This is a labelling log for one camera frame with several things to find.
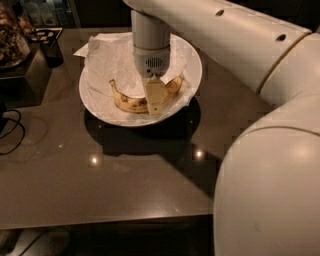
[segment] banana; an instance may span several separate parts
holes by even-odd
[[[182,85],[182,80],[183,78],[181,76],[177,76],[165,85],[163,103],[166,103],[169,99],[171,99],[179,92]],[[118,108],[131,113],[148,112],[148,103],[146,98],[131,98],[119,92],[116,87],[116,81],[114,79],[110,80],[109,84],[112,87],[114,103]]]

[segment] table surface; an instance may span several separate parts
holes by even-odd
[[[63,30],[64,64],[42,104],[19,109],[26,136],[0,157],[0,229],[213,214],[223,157],[271,107],[200,52],[204,73],[189,107],[145,128],[103,123],[82,104],[84,61],[73,53],[97,33],[128,31]]]

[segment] cable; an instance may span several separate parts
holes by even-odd
[[[57,230],[57,229],[63,229],[65,231],[67,231],[69,233],[69,235],[71,234],[71,231],[67,228],[64,228],[64,227],[57,227],[57,228],[52,228],[52,229],[46,229],[44,231],[42,231],[39,235],[37,235],[27,246],[26,248],[23,249],[23,251],[18,254],[18,256],[23,256],[31,247],[32,245],[34,245],[37,241],[39,241],[39,239],[41,237],[43,237],[45,234],[49,233],[49,232],[52,232],[54,230]]]
[[[3,139],[3,138],[5,138],[6,136],[8,136],[9,134],[11,134],[18,126],[21,127],[22,135],[21,135],[21,138],[20,138],[19,142],[18,142],[12,149],[10,149],[10,150],[7,151],[7,152],[0,152],[0,156],[8,155],[8,154],[10,154],[11,152],[13,152],[14,150],[16,150],[16,149],[20,146],[21,142],[23,141],[23,139],[24,139],[24,137],[25,137],[25,133],[26,133],[24,126],[23,126],[23,125],[21,124],[21,122],[20,122],[20,121],[21,121],[21,113],[20,113],[18,110],[15,110],[15,109],[8,109],[8,110],[4,111],[4,113],[8,113],[8,112],[15,112],[15,113],[17,113],[17,114],[18,114],[18,120],[14,120],[14,119],[12,119],[12,118],[10,118],[10,117],[2,118],[2,120],[4,120],[4,121],[11,121],[11,122],[15,123],[15,125],[14,125],[9,131],[7,131],[7,132],[5,132],[4,134],[2,134],[2,135],[0,136],[0,139]]]

